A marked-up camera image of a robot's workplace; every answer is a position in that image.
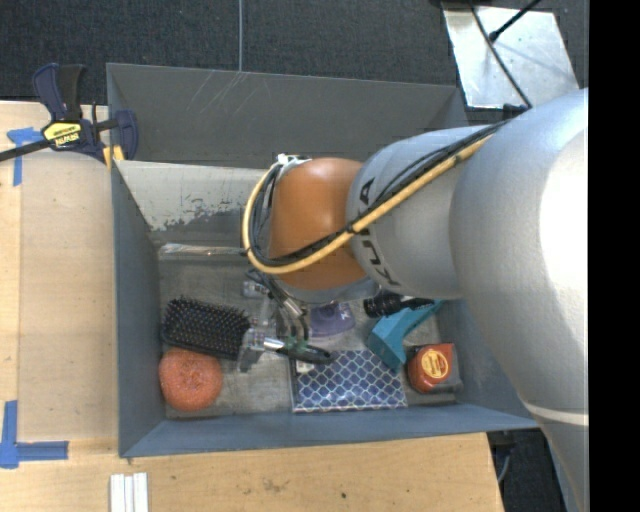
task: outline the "blue patterned cloth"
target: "blue patterned cloth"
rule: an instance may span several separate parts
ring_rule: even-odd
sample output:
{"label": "blue patterned cloth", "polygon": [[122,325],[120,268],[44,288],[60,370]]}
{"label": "blue patterned cloth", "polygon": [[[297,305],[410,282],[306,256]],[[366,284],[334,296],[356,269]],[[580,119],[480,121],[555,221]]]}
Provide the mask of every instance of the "blue patterned cloth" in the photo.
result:
{"label": "blue patterned cloth", "polygon": [[400,376],[370,350],[338,352],[335,361],[294,377],[293,412],[407,407]]}

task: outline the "white strip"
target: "white strip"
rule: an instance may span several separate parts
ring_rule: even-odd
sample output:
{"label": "white strip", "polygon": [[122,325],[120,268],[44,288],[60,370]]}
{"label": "white strip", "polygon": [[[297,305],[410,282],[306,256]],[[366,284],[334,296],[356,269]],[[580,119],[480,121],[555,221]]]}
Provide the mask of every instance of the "white strip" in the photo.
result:
{"label": "white strip", "polygon": [[110,512],[149,512],[147,473],[111,475]]}
{"label": "white strip", "polygon": [[124,510],[125,512],[136,510],[133,502],[133,478],[130,476],[124,477]]}
{"label": "white strip", "polygon": [[124,510],[124,475],[111,475],[109,493],[109,510],[111,512],[125,512]]}
{"label": "white strip", "polygon": [[528,404],[524,400],[522,401],[524,406],[529,410],[531,414],[541,416],[548,420],[559,421],[560,423],[568,423],[570,425],[578,425],[580,427],[589,426],[589,414],[580,414],[576,412],[564,412],[556,411],[555,409],[547,409],[538,405]]}
{"label": "white strip", "polygon": [[194,256],[216,256],[222,255],[239,255],[244,252],[241,247],[211,247],[204,245],[187,245],[167,243],[158,249],[158,255],[162,257],[165,254],[187,254]]}
{"label": "white strip", "polygon": [[135,512],[149,512],[149,490],[146,473],[133,475],[133,498]]}

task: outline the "blue tape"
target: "blue tape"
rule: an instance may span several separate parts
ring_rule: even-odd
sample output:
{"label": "blue tape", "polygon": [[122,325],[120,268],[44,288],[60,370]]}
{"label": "blue tape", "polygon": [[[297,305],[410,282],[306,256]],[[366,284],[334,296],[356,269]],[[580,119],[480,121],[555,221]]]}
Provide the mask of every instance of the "blue tape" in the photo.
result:
{"label": "blue tape", "polygon": [[16,469],[20,462],[35,460],[66,460],[69,458],[68,441],[18,443],[18,401],[4,404],[2,442],[0,442],[0,468]]}
{"label": "blue tape", "polygon": [[[23,144],[30,144],[31,142],[38,142],[42,140],[42,134],[34,130],[33,128],[19,128],[17,130],[9,130],[7,137],[11,139],[16,146],[22,146]],[[13,186],[17,187],[22,183],[22,157],[19,156],[13,163]]]}

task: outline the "teal plastic object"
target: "teal plastic object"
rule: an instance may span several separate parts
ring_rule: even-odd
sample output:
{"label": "teal plastic object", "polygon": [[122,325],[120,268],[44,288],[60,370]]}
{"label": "teal plastic object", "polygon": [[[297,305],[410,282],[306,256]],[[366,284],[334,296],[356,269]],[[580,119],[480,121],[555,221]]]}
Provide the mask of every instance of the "teal plastic object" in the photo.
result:
{"label": "teal plastic object", "polygon": [[399,371],[407,362],[402,341],[411,331],[440,309],[443,300],[419,309],[405,308],[378,320],[365,345],[393,371]]}

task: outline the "yellow clamp label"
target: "yellow clamp label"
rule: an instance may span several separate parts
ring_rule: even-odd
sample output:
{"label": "yellow clamp label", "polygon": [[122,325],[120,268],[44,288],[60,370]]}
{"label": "yellow clamp label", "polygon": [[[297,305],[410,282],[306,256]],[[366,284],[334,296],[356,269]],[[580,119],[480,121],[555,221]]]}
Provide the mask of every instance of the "yellow clamp label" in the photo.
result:
{"label": "yellow clamp label", "polygon": [[42,135],[49,142],[53,141],[56,147],[59,148],[79,140],[81,132],[82,126],[79,123],[60,122],[47,126],[42,131]]}

